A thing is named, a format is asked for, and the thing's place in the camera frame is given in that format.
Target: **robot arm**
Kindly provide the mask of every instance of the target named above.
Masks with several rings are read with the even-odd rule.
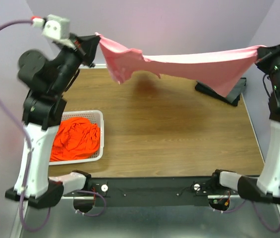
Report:
[[[216,170],[213,185],[231,188],[241,198],[280,204],[280,45],[259,48],[257,67],[269,76],[273,92],[269,98],[271,139],[264,168],[258,178]]]
[[[47,18],[33,17],[33,26],[43,29],[42,34],[60,48],[53,60],[40,51],[26,51],[19,58],[18,78],[29,88],[23,104],[25,130],[32,142],[32,160],[26,168],[28,147],[24,143],[21,169],[16,184],[7,190],[5,197],[20,200],[25,190],[28,205],[37,209],[53,207],[61,197],[74,190],[89,189],[91,176],[81,171],[60,177],[48,177],[52,145],[66,106],[62,94],[73,84],[79,74],[79,66],[94,67],[97,45],[96,35],[78,37],[69,32],[69,20],[54,15]],[[23,179],[28,176],[26,188]]]

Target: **white basket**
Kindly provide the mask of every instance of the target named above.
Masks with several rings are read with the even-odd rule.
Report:
[[[76,164],[76,163],[86,163],[91,161],[99,160],[104,153],[104,145],[105,145],[105,122],[104,116],[102,112],[98,110],[90,110],[90,111],[76,111],[76,112],[66,112],[62,114],[61,120],[67,120],[73,117],[81,117],[88,118],[91,123],[96,123],[100,128],[100,147],[99,149],[88,159],[82,160],[69,160],[69,161],[56,161],[50,162],[50,165],[66,165],[66,164]]]

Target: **screw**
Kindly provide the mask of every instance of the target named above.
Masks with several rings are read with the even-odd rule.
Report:
[[[199,184],[195,184],[194,185],[194,190],[195,191],[199,191],[200,190],[200,185]]]
[[[108,186],[106,184],[103,184],[101,186],[101,190],[102,190],[102,192],[107,192],[108,191]]]

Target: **cable clip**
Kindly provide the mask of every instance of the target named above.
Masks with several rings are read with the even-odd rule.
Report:
[[[24,191],[25,191],[25,187],[22,186],[22,187],[20,188],[20,191],[21,191],[21,193],[24,192]]]

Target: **wooden tabletop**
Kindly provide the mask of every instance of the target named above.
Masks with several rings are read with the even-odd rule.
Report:
[[[206,176],[215,169],[259,175],[263,161],[241,99],[238,107],[194,90],[196,82],[137,72],[122,85],[106,69],[84,69],[66,111],[100,110],[105,147],[96,162],[50,166],[50,176]]]

